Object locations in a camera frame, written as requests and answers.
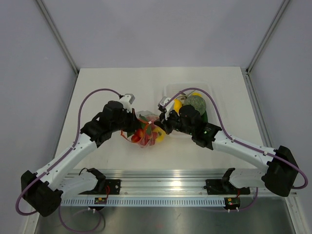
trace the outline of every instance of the metal floor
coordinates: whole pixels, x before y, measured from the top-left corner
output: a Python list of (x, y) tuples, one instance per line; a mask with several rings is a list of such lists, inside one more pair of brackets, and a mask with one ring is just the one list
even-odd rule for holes
[[(242, 207), (251, 202), (242, 198)], [(106, 207), (97, 234), (294, 234), (286, 202), (280, 197), (259, 198), (247, 211), (216, 212), (223, 208), (196, 207)], [(98, 215), (85, 212), (71, 217), (81, 207), (63, 207), (65, 223), (79, 231), (92, 229)], [(58, 213), (40, 217), (36, 234), (69, 234)]]

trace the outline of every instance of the plastic container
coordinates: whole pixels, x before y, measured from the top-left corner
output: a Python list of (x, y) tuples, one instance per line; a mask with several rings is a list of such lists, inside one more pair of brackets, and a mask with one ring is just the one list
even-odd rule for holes
[[(164, 96), (166, 96), (168, 98), (172, 98), (179, 91), (181, 91), (183, 89), (187, 89), (187, 88), (200, 88), (202, 90), (205, 90), (207, 93), (209, 93), (213, 97), (212, 92), (211, 92), (211, 88), (208, 86), (208, 83), (202, 82), (202, 81), (199, 81), (199, 82), (196, 82), (196, 81), (194, 81), (194, 82), (181, 82), (181, 83), (168, 84), (164, 88)], [(211, 103), (210, 99), (204, 93), (202, 93), (200, 91), (195, 91), (195, 92), (201, 94), (201, 96), (203, 97), (203, 99), (206, 102), (206, 112), (207, 112), (207, 116), (208, 116), (208, 122), (217, 125), (218, 124), (217, 115), (216, 115), (214, 106)], [(175, 130), (173, 130), (169, 136), (174, 137), (174, 138), (191, 138), (192, 137), (190, 135), (177, 132)]]

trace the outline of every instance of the white table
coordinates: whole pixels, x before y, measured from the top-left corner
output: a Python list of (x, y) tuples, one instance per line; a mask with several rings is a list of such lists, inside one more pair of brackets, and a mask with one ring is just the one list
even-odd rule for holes
[[(71, 145), (76, 133), (78, 109), (82, 100), (98, 88), (115, 89), (121, 94), (132, 93), (136, 111), (149, 110), (159, 114), (157, 104), (169, 83), (205, 81), (213, 96), (227, 131), (236, 137), (262, 145), (259, 129), (245, 82), (239, 67), (160, 67), (160, 68), (84, 68), (81, 69), (57, 154)], [(91, 96), (84, 105), (81, 127), (92, 119), (110, 100), (118, 97), (110, 92)], [(152, 147), (141, 149), (114, 133), (96, 151), (77, 166), (79, 168), (121, 170), (227, 169), (253, 168), (234, 156), (198, 147), (190, 139), (166, 136)]]

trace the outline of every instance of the white wall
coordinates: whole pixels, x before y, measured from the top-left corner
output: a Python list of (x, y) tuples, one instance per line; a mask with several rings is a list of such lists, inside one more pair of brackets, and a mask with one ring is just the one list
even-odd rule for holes
[(52, 158), (75, 76), (34, 1), (1, 1), (0, 31), (0, 233), (17, 234), (20, 176)]
[(80, 68), (247, 67), (282, 0), (44, 0)]
[(310, 185), (298, 191), (308, 220), (312, 217), (311, 11), (312, 1), (292, 1), (251, 75), (274, 146), (289, 147), (310, 179)]

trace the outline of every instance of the yellow fruit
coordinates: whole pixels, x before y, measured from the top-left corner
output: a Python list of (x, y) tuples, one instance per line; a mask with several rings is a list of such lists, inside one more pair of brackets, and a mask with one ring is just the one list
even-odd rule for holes
[(155, 139), (155, 142), (156, 143), (160, 143), (163, 141), (163, 139), (165, 138), (165, 131), (162, 130), (161, 128), (159, 127), (155, 127), (155, 129), (153, 130), (154, 133), (158, 133), (158, 137)]
[(199, 93), (192, 93), (192, 96), (200, 96), (201, 97), (201, 94), (199, 94)]
[(174, 105), (174, 110), (175, 112), (179, 113), (180, 108), (182, 107), (182, 102), (178, 99), (175, 99), (175, 105)]

